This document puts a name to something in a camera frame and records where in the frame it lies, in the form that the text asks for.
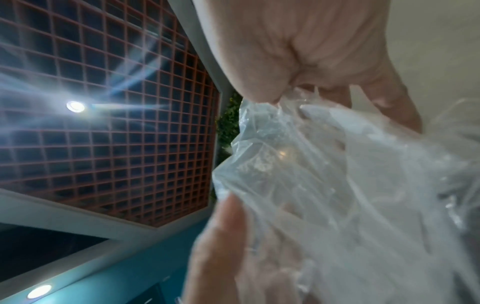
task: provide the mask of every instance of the grid ceiling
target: grid ceiling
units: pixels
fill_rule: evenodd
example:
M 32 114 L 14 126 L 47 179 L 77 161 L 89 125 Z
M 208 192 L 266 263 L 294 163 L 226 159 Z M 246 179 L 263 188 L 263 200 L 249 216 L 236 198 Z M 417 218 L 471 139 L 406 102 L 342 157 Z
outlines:
M 2 188 L 161 226 L 208 204 L 217 100 L 166 0 L 0 1 Z

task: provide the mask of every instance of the plastic bag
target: plastic bag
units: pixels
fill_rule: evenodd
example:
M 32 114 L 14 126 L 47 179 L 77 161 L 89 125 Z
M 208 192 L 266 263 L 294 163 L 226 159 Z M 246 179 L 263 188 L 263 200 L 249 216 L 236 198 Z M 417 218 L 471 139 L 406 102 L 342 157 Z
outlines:
M 219 199 L 249 213 L 241 303 L 480 303 L 475 108 L 420 136 L 298 89 L 277 106 L 244 100 L 213 172 Z

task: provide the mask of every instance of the green plant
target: green plant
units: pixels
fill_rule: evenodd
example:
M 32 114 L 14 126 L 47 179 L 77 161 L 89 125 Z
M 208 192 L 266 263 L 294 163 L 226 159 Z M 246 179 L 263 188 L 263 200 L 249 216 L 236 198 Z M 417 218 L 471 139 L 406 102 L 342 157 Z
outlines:
M 215 120 L 218 144 L 222 148 L 230 146 L 232 140 L 240 133 L 239 110 L 242 98 L 239 93 L 234 92 L 225 113 Z

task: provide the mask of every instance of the white wall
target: white wall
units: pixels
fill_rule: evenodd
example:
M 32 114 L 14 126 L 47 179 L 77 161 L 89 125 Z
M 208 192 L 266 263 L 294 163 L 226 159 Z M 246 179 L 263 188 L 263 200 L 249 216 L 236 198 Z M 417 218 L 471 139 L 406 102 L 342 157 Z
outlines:
M 480 98 L 480 1 L 393 0 L 388 50 L 427 121 L 452 102 Z M 354 106 L 370 109 L 355 90 Z

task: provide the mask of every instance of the crumpled plastic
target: crumpled plastic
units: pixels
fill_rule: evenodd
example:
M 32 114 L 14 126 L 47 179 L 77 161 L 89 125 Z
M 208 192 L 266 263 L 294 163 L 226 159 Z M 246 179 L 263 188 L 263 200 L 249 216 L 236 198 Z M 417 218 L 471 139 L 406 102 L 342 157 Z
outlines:
M 248 213 L 242 304 L 480 303 L 480 103 L 423 135 L 294 89 L 244 100 L 219 199 Z

